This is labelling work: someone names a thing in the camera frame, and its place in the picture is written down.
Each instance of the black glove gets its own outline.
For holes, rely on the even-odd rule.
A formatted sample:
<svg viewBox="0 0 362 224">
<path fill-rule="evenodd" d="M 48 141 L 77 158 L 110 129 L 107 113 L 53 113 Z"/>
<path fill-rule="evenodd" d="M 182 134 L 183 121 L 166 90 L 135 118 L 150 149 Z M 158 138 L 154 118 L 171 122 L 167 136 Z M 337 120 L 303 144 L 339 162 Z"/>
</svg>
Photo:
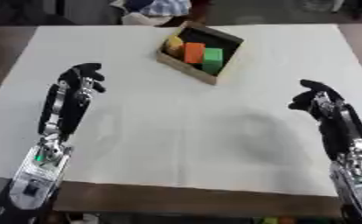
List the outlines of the black glove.
<svg viewBox="0 0 362 224">
<path fill-rule="evenodd" d="M 61 119 L 58 123 L 62 140 L 66 141 L 69 135 L 74 133 L 89 106 L 89 101 L 82 103 L 75 97 L 75 94 L 80 90 L 82 80 L 84 78 L 92 78 L 94 81 L 93 89 L 99 93 L 105 92 L 105 88 L 100 84 L 100 81 L 104 81 L 105 78 L 102 74 L 96 72 L 99 69 L 101 69 L 100 63 L 86 63 L 73 66 L 60 75 L 58 81 L 65 81 L 69 86 L 69 89 L 66 91 L 63 108 L 60 111 Z M 44 132 L 45 123 L 49 120 L 52 113 L 52 105 L 56 100 L 58 89 L 59 86 L 56 84 L 53 84 L 49 89 L 39 121 L 39 134 Z"/>
<path fill-rule="evenodd" d="M 333 102 L 343 101 L 344 99 L 338 92 L 321 82 L 301 80 L 301 85 L 310 88 L 310 90 L 294 97 L 293 101 L 289 104 L 289 108 L 306 111 L 316 120 L 321 122 L 319 130 L 323 136 L 325 151 L 330 160 L 336 160 L 338 153 L 346 153 L 349 149 L 350 139 L 348 129 L 344 126 L 338 110 L 334 111 L 332 117 L 327 117 L 317 106 L 313 105 L 313 100 L 319 92 L 327 93 Z M 354 122 L 360 137 L 362 137 L 362 122 L 359 120 L 357 113 L 351 105 L 345 104 L 345 107 L 350 111 L 352 121 Z"/>
</svg>

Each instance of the cloth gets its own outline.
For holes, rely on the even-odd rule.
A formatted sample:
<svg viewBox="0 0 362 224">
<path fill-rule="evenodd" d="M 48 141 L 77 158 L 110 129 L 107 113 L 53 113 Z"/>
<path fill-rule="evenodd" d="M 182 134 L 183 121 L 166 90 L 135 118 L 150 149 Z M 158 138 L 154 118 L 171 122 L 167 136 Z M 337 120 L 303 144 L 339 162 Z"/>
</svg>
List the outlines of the cloth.
<svg viewBox="0 0 362 224">
<path fill-rule="evenodd" d="M 190 0 L 116 0 L 111 6 L 126 13 L 139 12 L 149 17 L 180 17 L 189 14 Z"/>
<path fill-rule="evenodd" d="M 141 9 L 151 5 L 155 0 L 128 0 L 124 7 L 128 12 L 139 12 Z"/>
<path fill-rule="evenodd" d="M 189 14 L 190 8 L 190 0 L 155 0 L 151 5 L 140 10 L 140 12 L 147 16 L 180 17 Z"/>
<path fill-rule="evenodd" d="M 172 17 L 146 17 L 139 12 L 131 12 L 122 17 L 123 25 L 163 25 L 169 22 Z"/>
</svg>

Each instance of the robotic hand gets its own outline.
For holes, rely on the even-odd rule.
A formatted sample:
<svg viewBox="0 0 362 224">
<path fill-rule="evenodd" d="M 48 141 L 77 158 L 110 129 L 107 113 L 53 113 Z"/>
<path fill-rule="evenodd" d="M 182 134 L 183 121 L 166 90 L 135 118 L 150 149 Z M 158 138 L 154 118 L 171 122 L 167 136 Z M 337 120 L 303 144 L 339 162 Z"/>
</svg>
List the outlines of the robotic hand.
<svg viewBox="0 0 362 224">
<path fill-rule="evenodd" d="M 0 223 L 34 223 L 52 209 L 73 151 L 64 142 L 77 129 L 94 91 L 103 93 L 101 64 L 74 66 L 49 89 L 39 120 L 38 143 L 0 193 Z"/>
<path fill-rule="evenodd" d="M 294 97 L 290 109 L 303 110 L 319 121 L 331 179 L 349 224 L 362 224 L 362 122 L 354 108 L 332 88 L 301 80 L 309 91 Z"/>
</svg>

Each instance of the white table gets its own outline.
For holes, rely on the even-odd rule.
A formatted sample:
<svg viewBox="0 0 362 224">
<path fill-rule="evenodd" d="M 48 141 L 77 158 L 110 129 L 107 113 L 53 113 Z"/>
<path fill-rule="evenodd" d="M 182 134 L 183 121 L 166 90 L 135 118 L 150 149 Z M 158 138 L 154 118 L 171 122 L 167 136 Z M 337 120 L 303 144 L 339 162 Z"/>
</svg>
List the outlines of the white table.
<svg viewBox="0 0 362 224">
<path fill-rule="evenodd" d="M 155 62 L 172 29 L 39 28 L 0 88 L 0 177 L 38 140 L 48 87 L 70 66 L 98 61 L 108 92 L 95 96 L 72 139 L 67 180 L 335 195 L 316 123 L 287 104 L 303 91 L 298 81 L 312 79 L 362 119 L 362 68 L 338 28 L 217 29 L 246 43 L 212 87 Z"/>
</svg>

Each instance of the wooden tray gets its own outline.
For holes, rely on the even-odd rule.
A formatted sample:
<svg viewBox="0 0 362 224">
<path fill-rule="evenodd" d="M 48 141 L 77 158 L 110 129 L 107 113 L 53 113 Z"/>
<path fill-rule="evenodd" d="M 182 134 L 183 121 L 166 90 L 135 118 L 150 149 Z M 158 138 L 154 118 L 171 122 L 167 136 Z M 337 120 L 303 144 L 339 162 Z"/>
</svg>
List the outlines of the wooden tray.
<svg viewBox="0 0 362 224">
<path fill-rule="evenodd" d="M 230 59 L 237 53 L 237 50 L 244 41 L 242 38 L 237 38 L 190 21 L 184 22 L 172 36 L 179 36 L 184 42 L 205 43 L 206 47 L 223 49 L 223 67 L 216 74 L 206 73 L 201 69 L 201 65 L 187 64 L 180 59 L 170 56 L 164 50 L 165 42 L 157 50 L 157 61 L 211 85 L 217 83 L 217 79 L 223 74 Z"/>
</svg>

